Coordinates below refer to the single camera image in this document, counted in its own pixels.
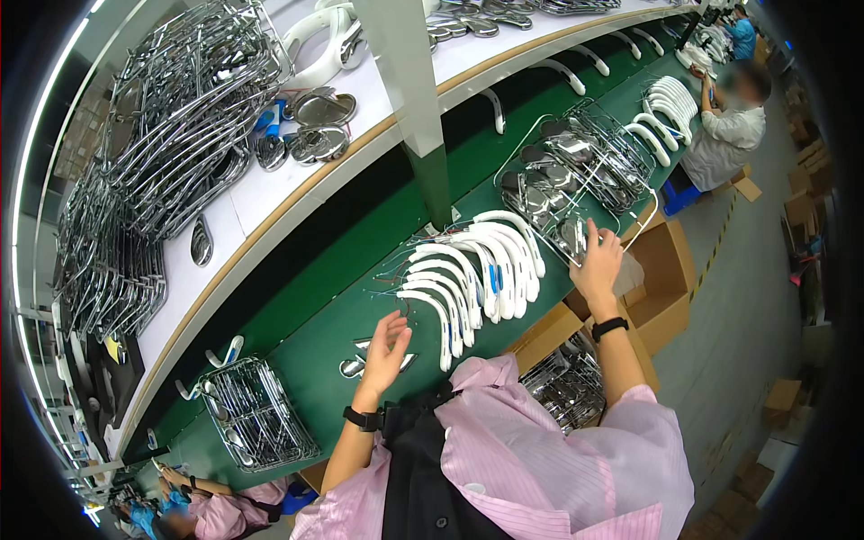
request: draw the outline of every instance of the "black wristwatch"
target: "black wristwatch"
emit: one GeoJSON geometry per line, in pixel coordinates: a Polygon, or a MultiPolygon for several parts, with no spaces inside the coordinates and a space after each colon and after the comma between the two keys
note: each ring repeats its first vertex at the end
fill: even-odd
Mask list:
{"type": "Polygon", "coordinates": [[[364,432],[378,431],[384,426],[384,410],[380,407],[376,412],[357,412],[349,405],[342,416],[364,432]]]}
{"type": "Polygon", "coordinates": [[[600,337],[609,332],[610,330],[614,330],[615,328],[623,327],[625,330],[630,329],[630,325],[627,324],[627,320],[622,317],[615,317],[614,319],[609,319],[606,322],[602,322],[600,324],[595,324],[594,328],[591,330],[591,337],[594,338],[595,343],[600,343],[600,337]]]}

